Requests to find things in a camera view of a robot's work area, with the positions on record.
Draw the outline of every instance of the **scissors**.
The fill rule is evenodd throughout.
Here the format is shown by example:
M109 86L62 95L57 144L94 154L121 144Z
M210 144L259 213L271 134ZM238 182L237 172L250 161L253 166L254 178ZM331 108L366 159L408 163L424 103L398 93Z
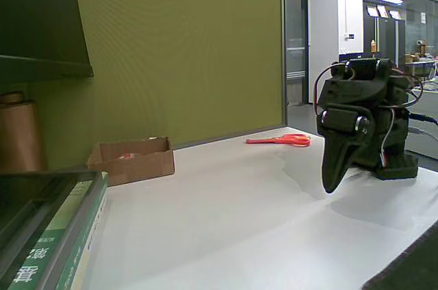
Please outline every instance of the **scissors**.
M247 144L290 144L294 146L306 147L310 145L310 137L304 134L285 134L281 137L264 138L262 140L246 140Z

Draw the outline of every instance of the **green partition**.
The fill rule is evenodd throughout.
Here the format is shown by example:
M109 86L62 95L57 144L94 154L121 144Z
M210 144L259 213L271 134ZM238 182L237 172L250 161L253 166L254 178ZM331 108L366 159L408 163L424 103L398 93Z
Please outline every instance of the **green partition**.
M79 0L94 78L37 83L51 168L97 142L282 124L281 0Z

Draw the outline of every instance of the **bottle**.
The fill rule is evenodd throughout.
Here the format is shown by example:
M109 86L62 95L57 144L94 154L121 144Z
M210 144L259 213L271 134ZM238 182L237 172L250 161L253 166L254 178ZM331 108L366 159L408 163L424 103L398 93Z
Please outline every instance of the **bottle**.
M373 39L371 41L371 53L376 53L376 52L377 52L376 41Z

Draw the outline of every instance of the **desk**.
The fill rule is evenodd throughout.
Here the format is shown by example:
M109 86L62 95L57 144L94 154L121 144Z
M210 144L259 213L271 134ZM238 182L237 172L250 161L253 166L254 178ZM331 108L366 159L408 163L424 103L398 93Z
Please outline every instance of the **desk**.
M411 75L415 76L415 68L417 66L421 66L423 68L423 73L421 74L421 77L423 78L427 78L429 76L430 73L430 69L435 67L435 63L437 63L436 60L431 60L431 61L418 61L418 62L407 62L405 65L405 67L411 67ZM429 66L429 72L426 72L426 66Z
M358 289L438 219L435 172L351 168L327 195L321 137L247 137L176 150L175 175L110 188L84 289Z

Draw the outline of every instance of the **brown cylinder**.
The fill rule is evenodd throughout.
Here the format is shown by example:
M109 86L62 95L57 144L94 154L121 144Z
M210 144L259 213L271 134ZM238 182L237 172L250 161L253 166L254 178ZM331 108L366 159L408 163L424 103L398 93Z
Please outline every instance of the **brown cylinder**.
M47 169L36 105L22 93L0 96L0 173Z

